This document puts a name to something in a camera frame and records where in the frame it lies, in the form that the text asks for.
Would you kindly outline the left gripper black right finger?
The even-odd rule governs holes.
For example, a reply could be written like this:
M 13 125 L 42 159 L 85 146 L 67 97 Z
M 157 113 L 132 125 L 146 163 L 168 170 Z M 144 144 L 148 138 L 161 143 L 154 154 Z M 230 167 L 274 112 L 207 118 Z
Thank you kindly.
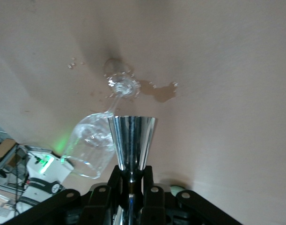
M 143 225 L 240 225 L 241 223 L 194 191 L 173 196 L 154 183 L 153 169 L 143 174 Z

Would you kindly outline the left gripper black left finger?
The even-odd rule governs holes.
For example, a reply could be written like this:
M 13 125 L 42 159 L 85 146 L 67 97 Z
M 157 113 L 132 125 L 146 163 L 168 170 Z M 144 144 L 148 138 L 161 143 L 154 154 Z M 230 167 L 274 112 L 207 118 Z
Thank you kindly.
M 120 169 L 115 166 L 108 183 L 97 184 L 85 195 L 66 189 L 11 219 L 12 225 L 111 225 L 115 188 Z

